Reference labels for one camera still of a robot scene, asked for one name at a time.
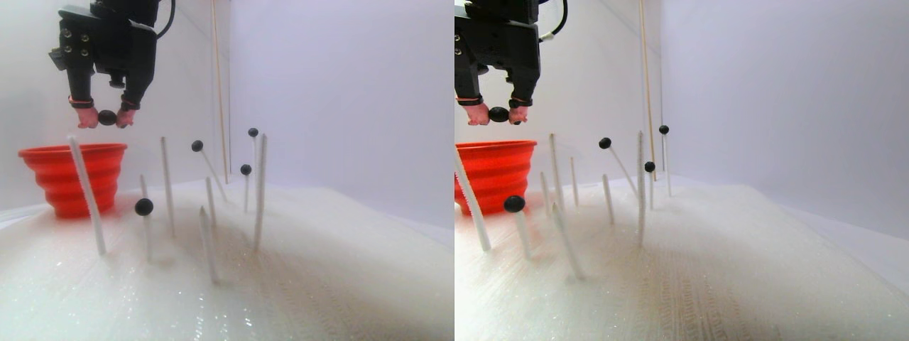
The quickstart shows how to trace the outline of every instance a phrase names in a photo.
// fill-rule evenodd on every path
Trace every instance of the orange bowl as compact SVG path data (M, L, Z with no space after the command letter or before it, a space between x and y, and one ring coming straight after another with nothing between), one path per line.
M530 158L536 141L489 141L457 144L458 154L464 162L467 179L476 194L480 211L484 215L504 212L508 196L524 196ZM454 180L454 201L461 206L461 213L470 215L467 199Z
M80 145L88 172L89 183L95 194L98 211L114 206L120 163L126 150L124 144ZM75 171L73 154L69 145L53 145L19 151L25 165L35 172L35 181L45 190L47 203L59 218L88 216L85 193Z

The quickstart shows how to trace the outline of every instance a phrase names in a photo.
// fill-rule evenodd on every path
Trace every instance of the robotic arm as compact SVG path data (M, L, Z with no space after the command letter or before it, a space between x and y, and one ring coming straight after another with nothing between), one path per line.
M80 128L133 124L145 90L155 77L157 39L174 21L174 0L167 26L160 34L152 27L157 21L160 0L95 0L90 8L68 5L58 13L60 46L49 54L57 69L66 71L69 103L79 115ZM114 114L95 109L91 94L95 71L110 75L110 86L124 89L121 105Z
M563 0L561 24L549 34L538 34L536 21L540 4L548 0L473 0L454 14L454 90L458 104L470 116L469 125L509 121L527 122L527 108L533 105L540 78L540 43L551 39L564 26L567 1ZM514 86L508 106L489 110L477 80L489 66L505 70L506 82Z

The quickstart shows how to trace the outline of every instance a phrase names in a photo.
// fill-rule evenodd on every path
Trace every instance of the black cable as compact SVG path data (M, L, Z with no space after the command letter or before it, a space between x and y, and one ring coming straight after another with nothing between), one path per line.
M165 29L161 30L161 32L158 33L158 39L161 39L162 36L165 36L165 33L167 33L167 30L170 29L170 25L174 23L174 13L175 12L176 12L176 0L171 0L171 16L169 19L167 19L167 25L165 26Z
M568 21L568 0L562 0L562 21L559 22L559 26L555 27L553 32L550 32L550 35L555 35L562 31L562 27L565 27L565 22Z

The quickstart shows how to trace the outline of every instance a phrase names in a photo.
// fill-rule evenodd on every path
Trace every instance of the white stick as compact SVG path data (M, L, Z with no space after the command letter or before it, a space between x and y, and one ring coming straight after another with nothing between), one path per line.
M212 178L205 178L205 191L208 194L208 211L212 213L212 226L217 228L218 219L215 217L215 196L212 195Z
M577 197L577 176L574 175L574 157L571 158L571 187L574 190L574 207L578 207L581 204L579 203Z
M547 207L552 204L549 201L549 185L546 184L546 174L540 172L540 183L543 184L543 208L546 211L546 217L552 217L553 213Z
M673 182L669 178L669 139L663 135L663 168L666 170L666 190L673 196Z
M139 175L139 186L142 187L142 197L148 198L148 187L145 186L145 175Z
M227 163L229 161L227 159L228 145L227 145L227 140L225 138L225 135L226 135L225 134L225 102L221 97L221 93L222 93L221 90L223 88L221 86L221 84L222 84L221 83L221 48L218 47L218 12L216 10L215 0L212 0L211 7L212 7L212 45L214 45L214 50L215 50L215 75L216 75L217 84L218 84L218 117L220 118L220 121L218 122L218 127L221 130L221 161L224 163L224 168L225 168L225 184L229 184L230 180L229 180L228 176L230 175L230 171L227 168Z
M613 152L613 156L615 156L615 161L618 162L619 167L622 168L622 173L625 174L625 179L628 179L628 185L631 187L631 191L634 192L634 196L639 196L637 194L637 189L634 186L634 183L631 181L631 177L628 175L628 171L624 169L624 165L622 165L622 160L619 159L619 155L615 153L615 149L613 149L613 148L609 148L609 151Z
M85 170L85 160L82 158L82 149L75 141L75 136L70 135L69 150L73 153L75 161L75 171L79 175L79 184L82 185L82 192L85 194L85 202L88 204L88 214L92 217L92 226L95 227L95 243L98 246L98 255L107 253L105 247L105 235L101 230L101 213L98 212L98 203L95 201L95 192L92 191L92 184L88 179L88 171Z
M265 155L268 150L268 136L262 134L262 141L259 143L259 175L255 177L255 237L253 238L253 250L259 250L259 243L262 241L262 220L265 218Z
M212 171L212 177L215 179L215 184L218 185L218 190L221 191L221 197L227 201L227 194L225 193L225 189L221 187L221 181L218 181L218 174L215 173L215 168L212 166L212 162L208 160L208 155L205 154L204 149L200 150L200 152L202 152L202 157L205 158L205 164L208 165L208 170Z
M521 236L521 244L524 246L524 259L530 260L530 238L527 236L527 217L524 211L517 212L517 233Z
M243 191L243 213L249 213L249 176L243 176L244 179L244 188Z
M170 168L167 166L167 146L165 138L161 136L161 159L165 166L165 196L167 196L167 224L170 225L171 236L176 236L174 225L174 195L170 187Z
M562 192L562 180L559 178L559 158L555 156L555 134L549 135L549 149L552 152L553 157L553 177L555 184L555 202L559 204L559 207L565 207L565 195Z
M145 175L139 175L139 185L142 187L142 197L148 198L148 186L145 185ZM152 261L152 217L143 216L142 224L145 226L145 258Z
M212 283L217 283L215 243L212 241L212 228L208 224L208 215L205 213L205 207L199 207L199 230L202 232L202 248L205 250L205 259L208 261L208 275L212 278Z
M650 210L654 210L654 178L652 176L647 177L647 184L650 186Z
M637 189L640 194L637 197L637 245L644 244L644 211L646 202L644 200L644 132L637 133Z
M609 208L609 225L615 225L613 214L613 194L609 191L609 177L603 174L603 193L606 195L606 207Z
M259 144L257 143L259 135L251 137L253 138L253 165L259 165ZM253 176L256 176L253 178L253 180L256 180L259 177L259 174L253 172Z
M474 188L470 186L470 180L467 178L467 171L464 169L464 161L461 161L461 154L458 153L457 147L454 148L454 169L457 175L458 184L461 184L461 192L467 199L467 207L470 208L470 215L474 218L476 233L479 235L480 247L483 251L489 251L492 247L489 245L489 235L486 234L486 223L483 220L483 211L480 210L480 203L476 200Z
M581 265L577 262L577 256L574 254L574 248L571 245L571 241L568 240L568 234L565 232L562 212L556 205L553 205L553 215L555 216L555 228L559 230L559 234L562 235L562 240L565 243L565 251L568 253L568 260L571 262L571 268L574 270L574 276L577 277L577 279L584 279L584 273L581 271Z
M152 217L143 216L142 224L145 226L145 258L152 261Z

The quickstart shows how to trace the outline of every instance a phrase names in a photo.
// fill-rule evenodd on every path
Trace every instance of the white backdrop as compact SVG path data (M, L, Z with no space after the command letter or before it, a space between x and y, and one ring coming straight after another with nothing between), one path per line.
M656 159L662 160L660 126L660 1L645 1L651 106L654 116ZM562 2L540 5L537 25L540 33L553 30L562 19ZM579 183L624 177L613 157L597 146L601 138L613 139L613 148L628 172L634 176L637 160L637 132L646 134L644 77L641 53L641 24L637 0L572 0L568 20L554 40L540 45L542 75L534 92L528 122L521 125L467 125L467 115L454 100L457 142L531 139L536 140L530 189L538 190L539 172L546 172L553 184L549 134L555 133L562 184L571 184L569 157L574 157ZM508 107L513 88L504 81L504 72L491 69L480 76L480 90L487 105ZM650 158L649 145L645 147Z
M674 171L909 238L909 2L665 4Z
M222 51L229 41L229 7L218 0L218 25ZM60 16L64 5L88 7L88 0L7 1L0 11L0 210L42 204L44 192L35 183L34 173L17 155L20 149L65 145L75 134L80 143L126 143L129 145L120 176L121 190L137 188L139 174L150 186L163 181L159 138L169 139L172 180L188 181L205 176L205 164L189 146L196 139L206 141L212 162L220 165L220 137L217 135L215 69L211 38L211 2L177 1L174 23L158 42L155 80L148 88L135 125L126 129L99 126L82 130L75 111L67 103L66 73L58 71L47 53L57 45ZM159 8L160 31L169 16L170 2ZM222 55L222 67L229 64ZM93 97L99 109L120 106L121 91L107 85L106 75L93 77Z
M269 137L268 182L328 186L452 227L448 4L234 1L233 169Z

